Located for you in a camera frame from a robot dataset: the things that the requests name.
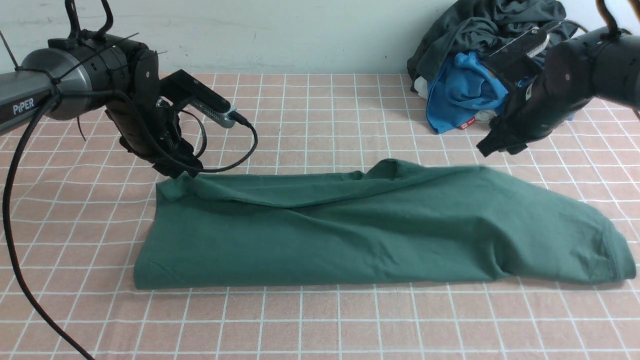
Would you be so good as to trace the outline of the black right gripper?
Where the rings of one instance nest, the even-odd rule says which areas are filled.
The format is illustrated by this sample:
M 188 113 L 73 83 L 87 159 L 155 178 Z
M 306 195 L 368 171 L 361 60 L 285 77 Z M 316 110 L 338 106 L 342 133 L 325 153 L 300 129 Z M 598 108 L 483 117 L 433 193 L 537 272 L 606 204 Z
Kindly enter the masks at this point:
M 548 137 L 591 99 L 588 85 L 539 75 L 527 87 L 508 96 L 502 114 L 489 123 L 489 133 L 477 144 L 483 157 L 499 152 L 517 155 Z

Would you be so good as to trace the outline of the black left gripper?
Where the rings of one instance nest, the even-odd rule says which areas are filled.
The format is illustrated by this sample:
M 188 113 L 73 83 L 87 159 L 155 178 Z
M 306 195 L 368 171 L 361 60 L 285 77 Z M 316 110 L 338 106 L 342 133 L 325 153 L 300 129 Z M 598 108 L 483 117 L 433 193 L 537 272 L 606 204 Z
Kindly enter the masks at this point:
M 106 114 L 119 130 L 119 143 L 161 175 L 176 179 L 186 173 L 195 177 L 204 170 L 194 146 L 183 138 L 174 111 L 115 100 L 106 104 Z

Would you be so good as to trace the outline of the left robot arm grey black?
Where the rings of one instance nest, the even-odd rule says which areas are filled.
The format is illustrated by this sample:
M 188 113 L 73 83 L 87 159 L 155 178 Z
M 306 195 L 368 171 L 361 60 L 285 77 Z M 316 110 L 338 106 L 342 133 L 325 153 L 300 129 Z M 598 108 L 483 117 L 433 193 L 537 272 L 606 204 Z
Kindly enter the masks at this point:
M 69 121 L 104 107 L 128 152 L 163 176 L 196 176 L 202 163 L 183 139 L 178 109 L 162 99 L 158 53 L 131 36 L 109 35 L 114 16 L 109 2 L 102 6 L 104 25 L 87 30 L 67 0 L 70 34 L 49 39 L 1 75 L 1 134 L 43 116 Z

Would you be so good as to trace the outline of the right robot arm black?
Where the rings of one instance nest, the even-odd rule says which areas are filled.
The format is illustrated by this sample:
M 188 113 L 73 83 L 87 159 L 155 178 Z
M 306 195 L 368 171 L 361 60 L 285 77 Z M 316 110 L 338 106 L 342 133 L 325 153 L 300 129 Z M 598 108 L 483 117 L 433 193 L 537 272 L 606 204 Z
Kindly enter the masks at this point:
M 561 25 L 551 22 L 481 58 L 508 90 L 503 111 L 490 120 L 489 133 L 477 144 L 484 157 L 526 150 L 594 98 L 639 114 L 639 37 L 618 26 L 603 0 L 596 7 L 604 27 L 547 48 Z

